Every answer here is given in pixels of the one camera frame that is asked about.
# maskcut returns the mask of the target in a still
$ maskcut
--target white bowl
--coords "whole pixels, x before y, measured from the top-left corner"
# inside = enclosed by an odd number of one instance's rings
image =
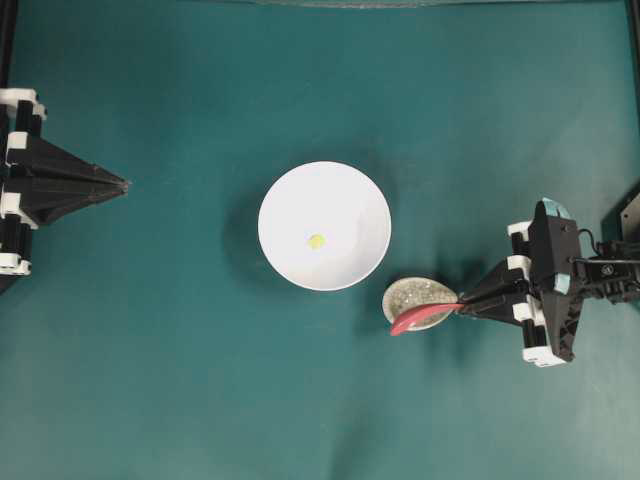
[[[391,213],[375,183],[353,167],[314,162],[273,184],[258,217],[269,263],[292,283],[340,290],[382,261],[391,239]]]

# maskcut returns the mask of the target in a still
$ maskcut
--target white bracket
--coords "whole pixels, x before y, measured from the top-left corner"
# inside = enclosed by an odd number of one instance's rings
[[[32,88],[0,88],[0,105],[7,106],[7,113],[15,117],[18,112],[18,102],[25,101],[33,104],[33,114],[42,121],[47,119],[47,109],[38,102],[38,93]]]
[[[27,132],[11,132],[7,135],[7,152],[9,150],[26,150],[29,134]]]
[[[509,225],[507,227],[507,233],[509,237],[511,237],[514,233],[521,233],[522,238],[525,242],[529,241],[529,227],[531,226],[531,221],[528,222],[520,222],[514,223],[513,225]]]
[[[31,262],[22,260],[17,253],[0,253],[1,275],[29,275]]]
[[[7,215],[19,215],[20,222],[26,223],[31,230],[37,230],[38,224],[20,209],[20,194],[15,192],[5,192],[4,188],[0,194],[0,217]]]
[[[507,268],[509,270],[515,270],[519,268],[524,274],[524,279],[528,282],[531,273],[531,259],[524,255],[511,255],[507,257]]]
[[[545,335],[547,334],[547,320],[542,311],[540,302],[527,295],[527,303],[518,303],[513,306],[513,316],[519,322],[524,320],[533,320],[536,327],[544,327]],[[536,367],[553,367],[566,363],[560,357],[556,357],[549,345],[540,347],[531,347],[522,349],[522,359],[525,362],[533,363]]]

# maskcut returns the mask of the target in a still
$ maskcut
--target robotic arm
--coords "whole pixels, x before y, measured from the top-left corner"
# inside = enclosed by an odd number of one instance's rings
[[[621,214],[623,240],[595,243],[557,202],[538,202],[534,218],[508,227],[513,255],[489,272],[456,304],[424,305],[394,321],[392,334],[420,318],[455,310],[522,329],[522,357],[538,367],[571,362],[582,304],[640,299],[640,195]],[[582,256],[579,236],[588,233],[594,256]]]
[[[35,230],[129,186],[43,140],[47,109],[36,91],[7,88],[16,16],[17,0],[0,0],[0,293],[31,273]]]

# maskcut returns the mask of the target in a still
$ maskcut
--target teal table surface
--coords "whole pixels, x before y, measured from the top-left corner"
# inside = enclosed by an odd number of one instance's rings
[[[0,478],[640,477],[640,311],[588,302],[568,366],[452,317],[391,338],[382,293],[458,291],[549,196],[599,236],[640,178],[625,4],[328,10],[23,1],[13,86],[43,136],[133,182],[36,234],[0,298]],[[345,291],[263,257],[260,201],[335,160],[387,196]]]

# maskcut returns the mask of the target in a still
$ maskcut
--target cable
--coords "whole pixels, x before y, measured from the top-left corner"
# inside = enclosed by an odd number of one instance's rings
[[[589,235],[589,239],[591,240],[591,249],[594,251],[594,253],[598,256],[602,255],[596,245],[596,239],[593,236],[593,232],[588,228],[581,228],[580,230],[578,230],[578,235],[582,235],[583,233],[586,233]]]
[[[591,263],[591,264],[597,264],[597,265],[608,265],[608,264],[640,265],[640,260],[620,260],[620,259],[604,260],[602,258],[571,257],[569,261],[571,263]]]

